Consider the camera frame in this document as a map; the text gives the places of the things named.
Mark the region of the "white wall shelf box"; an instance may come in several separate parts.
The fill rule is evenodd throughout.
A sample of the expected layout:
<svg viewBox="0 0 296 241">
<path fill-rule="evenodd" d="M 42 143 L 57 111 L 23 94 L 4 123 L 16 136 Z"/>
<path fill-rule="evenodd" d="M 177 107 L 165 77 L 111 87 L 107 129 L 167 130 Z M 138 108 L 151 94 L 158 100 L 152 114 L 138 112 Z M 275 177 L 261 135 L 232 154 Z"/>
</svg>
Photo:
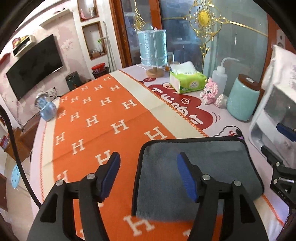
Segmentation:
<svg viewBox="0 0 296 241">
<path fill-rule="evenodd" d="M 35 36 L 27 35 L 20 43 L 13 49 L 13 56 L 19 56 L 25 51 L 28 51 L 36 42 Z"/>
</svg>

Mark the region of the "white squeeze bottle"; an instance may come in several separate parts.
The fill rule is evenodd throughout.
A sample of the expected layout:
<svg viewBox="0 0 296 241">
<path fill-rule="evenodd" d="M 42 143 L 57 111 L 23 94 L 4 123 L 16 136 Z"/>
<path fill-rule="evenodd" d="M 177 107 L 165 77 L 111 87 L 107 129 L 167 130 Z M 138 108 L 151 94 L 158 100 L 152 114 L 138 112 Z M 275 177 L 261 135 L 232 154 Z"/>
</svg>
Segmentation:
<svg viewBox="0 0 296 241">
<path fill-rule="evenodd" d="M 216 97 L 223 94 L 226 86 L 228 75 L 225 73 L 226 68 L 224 67 L 224 62 L 228 60 L 240 62 L 239 59 L 226 57 L 221 61 L 221 64 L 217 66 L 217 69 L 213 71 L 211 78 L 218 86 L 218 93 L 216 94 Z"/>
</svg>

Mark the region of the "purple and grey towel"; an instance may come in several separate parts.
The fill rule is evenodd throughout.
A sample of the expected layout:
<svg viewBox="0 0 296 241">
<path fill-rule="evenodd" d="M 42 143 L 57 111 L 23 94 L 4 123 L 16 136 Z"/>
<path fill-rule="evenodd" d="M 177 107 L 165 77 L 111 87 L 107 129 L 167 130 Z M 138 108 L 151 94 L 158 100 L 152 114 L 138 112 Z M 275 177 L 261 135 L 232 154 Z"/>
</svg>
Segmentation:
<svg viewBox="0 0 296 241">
<path fill-rule="evenodd" d="M 204 174 L 227 184 L 240 181 L 252 201 L 264 192 L 243 136 L 154 140 L 139 152 L 132 216 L 193 220 L 204 195 Z"/>
</svg>

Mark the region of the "green tissue pack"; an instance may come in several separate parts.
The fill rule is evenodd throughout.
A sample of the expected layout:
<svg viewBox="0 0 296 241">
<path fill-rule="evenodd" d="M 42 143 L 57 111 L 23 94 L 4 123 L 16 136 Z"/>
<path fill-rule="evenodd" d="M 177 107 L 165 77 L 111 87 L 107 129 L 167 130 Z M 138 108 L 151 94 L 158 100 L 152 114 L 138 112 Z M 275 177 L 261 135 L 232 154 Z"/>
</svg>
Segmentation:
<svg viewBox="0 0 296 241">
<path fill-rule="evenodd" d="M 178 94 L 202 90 L 207 77 L 191 61 L 170 65 L 170 85 Z"/>
</svg>

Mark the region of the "black flat screen television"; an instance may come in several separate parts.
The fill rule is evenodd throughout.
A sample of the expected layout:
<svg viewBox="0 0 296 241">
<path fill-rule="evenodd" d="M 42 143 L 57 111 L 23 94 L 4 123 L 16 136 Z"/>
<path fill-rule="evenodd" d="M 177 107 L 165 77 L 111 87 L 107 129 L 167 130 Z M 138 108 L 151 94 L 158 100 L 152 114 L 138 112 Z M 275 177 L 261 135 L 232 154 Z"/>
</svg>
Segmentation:
<svg viewBox="0 0 296 241">
<path fill-rule="evenodd" d="M 20 100 L 40 81 L 62 67 L 55 36 L 51 34 L 20 57 L 6 76 L 17 100 Z"/>
</svg>

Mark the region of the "light blue table lamp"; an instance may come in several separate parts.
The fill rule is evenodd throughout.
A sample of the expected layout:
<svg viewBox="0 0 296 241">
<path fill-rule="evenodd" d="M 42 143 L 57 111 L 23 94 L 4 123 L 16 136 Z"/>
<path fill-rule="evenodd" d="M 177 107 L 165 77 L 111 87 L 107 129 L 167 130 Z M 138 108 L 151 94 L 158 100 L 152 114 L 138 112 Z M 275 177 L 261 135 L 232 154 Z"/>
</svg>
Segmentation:
<svg viewBox="0 0 296 241">
<path fill-rule="evenodd" d="M 137 32 L 141 64 L 149 67 L 146 74 L 149 78 L 160 78 L 165 75 L 163 66 L 167 65 L 166 30 L 143 30 Z"/>
</svg>

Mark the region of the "white cloth cover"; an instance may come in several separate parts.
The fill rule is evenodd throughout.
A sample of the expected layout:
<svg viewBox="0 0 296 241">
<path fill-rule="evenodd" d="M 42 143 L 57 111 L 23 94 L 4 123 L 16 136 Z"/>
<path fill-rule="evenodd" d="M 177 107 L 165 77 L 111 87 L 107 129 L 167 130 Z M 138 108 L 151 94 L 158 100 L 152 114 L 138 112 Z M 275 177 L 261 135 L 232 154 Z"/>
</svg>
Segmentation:
<svg viewBox="0 0 296 241">
<path fill-rule="evenodd" d="M 267 91 L 271 86 L 275 86 L 295 102 L 295 54 L 278 45 L 273 46 L 261 88 Z"/>
</svg>

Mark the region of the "pink toy poodle figure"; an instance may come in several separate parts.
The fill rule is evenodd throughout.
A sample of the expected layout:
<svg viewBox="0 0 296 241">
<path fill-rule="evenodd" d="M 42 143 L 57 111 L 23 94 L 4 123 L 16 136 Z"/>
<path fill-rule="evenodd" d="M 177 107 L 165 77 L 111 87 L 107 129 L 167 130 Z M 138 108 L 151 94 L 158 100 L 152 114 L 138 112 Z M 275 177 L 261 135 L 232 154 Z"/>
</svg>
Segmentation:
<svg viewBox="0 0 296 241">
<path fill-rule="evenodd" d="M 210 77 L 205 86 L 203 91 L 200 93 L 200 97 L 203 101 L 204 105 L 212 104 L 216 101 L 216 96 L 218 94 L 218 85 L 216 82 L 212 80 Z"/>
</svg>

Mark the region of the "white sterilizer cabinet appliance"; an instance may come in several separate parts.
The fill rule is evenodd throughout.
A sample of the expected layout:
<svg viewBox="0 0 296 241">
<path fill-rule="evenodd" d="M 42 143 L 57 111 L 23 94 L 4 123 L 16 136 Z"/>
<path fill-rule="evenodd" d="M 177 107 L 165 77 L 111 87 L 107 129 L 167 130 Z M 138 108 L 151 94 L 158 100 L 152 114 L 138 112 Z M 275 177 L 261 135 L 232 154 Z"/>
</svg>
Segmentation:
<svg viewBox="0 0 296 241">
<path fill-rule="evenodd" d="M 294 169 L 295 142 L 278 132 L 278 123 L 295 129 L 295 102 L 275 86 L 271 86 L 252 118 L 249 139 L 258 150 L 267 146 L 282 159 L 285 166 Z"/>
</svg>

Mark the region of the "wooden tv cabinet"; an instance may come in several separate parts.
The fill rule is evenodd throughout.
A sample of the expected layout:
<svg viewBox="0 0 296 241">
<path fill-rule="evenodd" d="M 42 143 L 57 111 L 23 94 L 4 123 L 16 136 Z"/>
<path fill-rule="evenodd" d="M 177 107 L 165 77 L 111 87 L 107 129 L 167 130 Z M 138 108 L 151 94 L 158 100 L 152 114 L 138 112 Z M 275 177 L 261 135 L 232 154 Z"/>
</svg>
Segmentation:
<svg viewBox="0 0 296 241">
<path fill-rule="evenodd" d="M 33 149 L 40 118 L 40 115 L 36 114 L 28 121 L 23 129 L 19 127 L 13 129 L 16 147 L 21 162 L 29 157 L 31 150 Z"/>
</svg>

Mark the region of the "black small heater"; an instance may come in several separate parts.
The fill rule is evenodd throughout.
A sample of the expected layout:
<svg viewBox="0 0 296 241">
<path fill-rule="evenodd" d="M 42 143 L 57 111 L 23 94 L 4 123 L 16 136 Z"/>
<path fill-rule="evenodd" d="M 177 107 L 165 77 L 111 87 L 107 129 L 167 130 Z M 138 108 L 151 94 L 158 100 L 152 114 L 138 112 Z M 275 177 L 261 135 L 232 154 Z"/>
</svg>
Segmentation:
<svg viewBox="0 0 296 241">
<path fill-rule="evenodd" d="M 65 80 L 66 80 L 67 86 L 68 86 L 70 91 L 72 91 L 72 90 L 80 87 L 81 85 L 83 85 L 77 71 L 67 75 L 65 77 Z"/>
</svg>

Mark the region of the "teal ceramic canister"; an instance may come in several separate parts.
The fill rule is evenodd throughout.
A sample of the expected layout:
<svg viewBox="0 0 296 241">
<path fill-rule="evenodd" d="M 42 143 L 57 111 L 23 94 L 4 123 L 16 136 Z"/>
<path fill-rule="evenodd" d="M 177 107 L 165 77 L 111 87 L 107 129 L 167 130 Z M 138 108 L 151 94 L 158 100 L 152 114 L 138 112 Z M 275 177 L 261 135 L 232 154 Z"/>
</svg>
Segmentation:
<svg viewBox="0 0 296 241">
<path fill-rule="evenodd" d="M 248 121 L 257 105 L 259 95 L 259 83 L 245 74 L 239 74 L 226 101 L 226 109 L 237 120 Z"/>
</svg>

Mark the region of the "red and black bin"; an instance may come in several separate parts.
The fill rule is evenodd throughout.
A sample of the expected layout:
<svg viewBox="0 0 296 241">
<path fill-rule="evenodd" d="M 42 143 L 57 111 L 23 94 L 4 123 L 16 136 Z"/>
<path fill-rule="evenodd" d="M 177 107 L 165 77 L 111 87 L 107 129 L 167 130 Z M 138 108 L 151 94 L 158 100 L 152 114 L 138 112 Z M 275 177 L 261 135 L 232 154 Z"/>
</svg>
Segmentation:
<svg viewBox="0 0 296 241">
<path fill-rule="evenodd" d="M 100 63 L 91 68 L 94 78 L 99 78 L 110 72 L 109 67 L 105 63 Z"/>
</svg>

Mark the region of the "blue round plastic stool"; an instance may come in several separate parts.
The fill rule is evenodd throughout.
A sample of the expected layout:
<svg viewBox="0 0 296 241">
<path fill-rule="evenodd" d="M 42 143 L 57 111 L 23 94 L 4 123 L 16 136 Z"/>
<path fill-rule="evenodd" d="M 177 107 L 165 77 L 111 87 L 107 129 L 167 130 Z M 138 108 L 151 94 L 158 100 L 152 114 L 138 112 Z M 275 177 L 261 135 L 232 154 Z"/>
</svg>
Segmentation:
<svg viewBox="0 0 296 241">
<path fill-rule="evenodd" d="M 20 171 L 17 165 L 14 166 L 11 172 L 11 185 L 16 189 L 19 185 L 21 179 Z"/>
</svg>

